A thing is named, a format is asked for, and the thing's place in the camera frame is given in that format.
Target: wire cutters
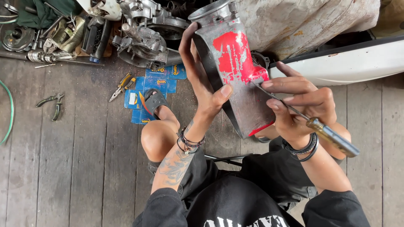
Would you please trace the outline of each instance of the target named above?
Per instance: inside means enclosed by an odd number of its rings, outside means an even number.
[[[52,121],[56,121],[59,118],[60,112],[61,112],[61,105],[62,103],[60,102],[60,100],[62,99],[62,97],[65,96],[64,94],[61,95],[60,93],[55,95],[55,96],[51,96],[47,99],[44,99],[42,101],[40,101],[38,104],[36,104],[36,107],[41,107],[44,103],[47,103],[49,101],[55,100],[57,99],[57,103],[56,103],[56,111],[55,114],[53,115]]]
[[[135,82],[136,82],[136,78],[131,78],[132,77],[133,72],[128,72],[126,74],[126,76],[123,77],[123,79],[119,82],[118,84],[118,89],[114,92],[114,94],[112,95],[111,99],[108,101],[109,103],[112,102],[112,100],[116,99],[116,97],[121,93],[121,92],[125,92],[125,90],[128,90]]]

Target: green-handled pliers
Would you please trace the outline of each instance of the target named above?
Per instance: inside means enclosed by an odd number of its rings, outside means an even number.
[[[55,95],[55,96],[51,96],[51,97],[49,97],[47,99],[44,99],[44,100],[40,101],[38,104],[36,104],[36,107],[41,107],[44,103],[57,99],[56,111],[55,111],[55,114],[53,115],[53,118],[52,118],[52,121],[56,121],[58,119],[59,115],[60,115],[61,105],[62,105],[60,100],[62,99],[63,96],[65,96],[65,94],[61,95],[60,93]]]

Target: red paint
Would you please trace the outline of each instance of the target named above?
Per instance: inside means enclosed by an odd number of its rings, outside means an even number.
[[[247,36],[244,33],[224,33],[213,40],[213,46],[222,53],[218,59],[219,71],[221,75],[227,75],[228,80],[234,80],[234,76],[245,84],[258,78],[269,80],[265,68],[253,65]],[[244,61],[241,59],[243,53],[246,53]]]
[[[257,129],[252,130],[252,132],[251,132],[248,136],[250,137],[250,136],[254,135],[255,133],[257,133],[257,132],[263,130],[264,128],[269,127],[269,126],[272,125],[273,123],[274,123],[274,121],[271,121],[271,123],[269,123],[269,124],[266,124],[266,125],[264,125],[264,126],[262,126],[262,127],[260,127],[260,128],[257,128]]]

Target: yellow-handled pliers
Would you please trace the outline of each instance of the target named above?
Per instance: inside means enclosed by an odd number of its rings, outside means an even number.
[[[123,79],[118,84],[118,89],[114,92],[114,94],[112,95],[111,99],[108,102],[112,102],[112,100],[114,100],[121,92],[125,92],[125,90],[129,89],[136,82],[136,78],[134,77],[131,78],[132,74],[133,72],[128,72],[126,76],[123,77]]]

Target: green cable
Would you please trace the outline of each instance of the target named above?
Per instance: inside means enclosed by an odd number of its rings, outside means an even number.
[[[7,86],[5,84],[3,84],[3,82],[0,80],[0,84],[6,89],[8,96],[10,97],[10,103],[11,103],[11,118],[10,118],[10,126],[8,127],[8,132],[6,134],[6,136],[4,137],[3,141],[0,143],[0,145],[2,145],[2,143],[4,143],[8,136],[10,135],[11,129],[13,127],[13,122],[14,122],[14,102],[13,102],[13,97],[11,96],[10,90],[7,88]]]

